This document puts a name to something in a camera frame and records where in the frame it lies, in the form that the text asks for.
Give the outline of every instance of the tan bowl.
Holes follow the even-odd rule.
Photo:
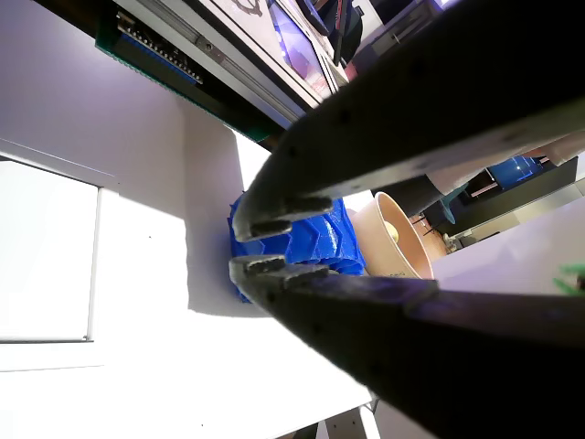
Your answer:
[[[398,244],[390,237],[384,220],[399,233]],[[372,276],[432,279],[429,256],[419,235],[396,202],[384,192],[351,217],[359,249]]]

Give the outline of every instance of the blue crumpled object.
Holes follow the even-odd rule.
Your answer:
[[[364,273],[366,261],[357,245],[356,233],[342,199],[333,202],[334,209],[329,213],[295,221],[289,233],[238,242],[231,223],[242,196],[231,205],[228,218],[232,256],[283,254],[287,263],[320,263],[338,273]],[[238,296],[242,302],[249,302],[239,290]]]

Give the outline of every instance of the white table surface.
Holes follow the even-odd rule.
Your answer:
[[[444,290],[563,294],[554,284],[562,265],[585,261],[585,198],[551,210],[432,264]],[[567,277],[567,282],[576,282]]]
[[[112,174],[120,193],[101,206],[116,224],[97,279],[106,366],[0,374],[0,436],[35,437],[39,415],[47,437],[262,439],[369,401],[234,295],[226,218],[257,146],[38,4],[2,2],[0,29],[0,137]]]

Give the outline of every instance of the green object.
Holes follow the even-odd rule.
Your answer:
[[[563,265],[560,272],[567,275],[577,275],[577,281],[571,285],[568,282],[554,278],[553,283],[567,295],[585,296],[585,264]]]

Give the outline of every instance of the blue object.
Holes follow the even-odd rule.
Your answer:
[[[451,223],[454,224],[455,223],[455,217],[453,216],[453,212],[451,212],[451,208],[449,207],[449,205],[451,204],[451,202],[457,198],[457,196],[459,194],[461,194],[465,189],[467,189],[467,187],[469,186],[469,183],[465,183],[462,186],[459,186],[458,188],[456,188],[454,191],[450,192],[449,194],[445,195],[443,198],[441,198],[440,203],[441,203],[441,209],[442,209],[442,213],[444,214],[445,218]]]
[[[495,178],[495,181],[503,189],[516,186],[522,180],[532,177],[543,170],[540,162],[534,158],[527,158],[521,155],[512,157],[499,165],[488,168]]]
[[[179,69],[177,66],[175,66],[171,61],[169,61],[168,59],[163,58],[162,55],[160,55],[157,52],[154,52],[153,50],[151,50],[151,49],[143,46],[138,41],[136,41],[132,37],[129,37],[126,34],[122,34],[122,39],[125,39],[130,44],[136,46],[137,48],[139,48],[142,52],[144,52],[149,57],[151,57],[151,58],[157,60],[158,62],[162,63],[163,65],[167,66],[170,70],[174,71],[175,73],[178,73],[180,76],[182,76],[184,79],[186,79],[189,82],[191,82],[193,85],[198,85],[198,82],[197,82],[197,80],[195,78],[192,78],[189,75],[187,75],[186,73],[184,73],[181,69]]]
[[[333,202],[334,209],[330,213],[295,221],[289,233],[238,242],[231,222],[241,197],[231,206],[228,218],[232,256],[283,254],[287,263],[321,263],[338,273],[364,273],[366,261],[357,245],[356,233],[342,199]],[[238,296],[242,302],[249,302],[240,291]]]

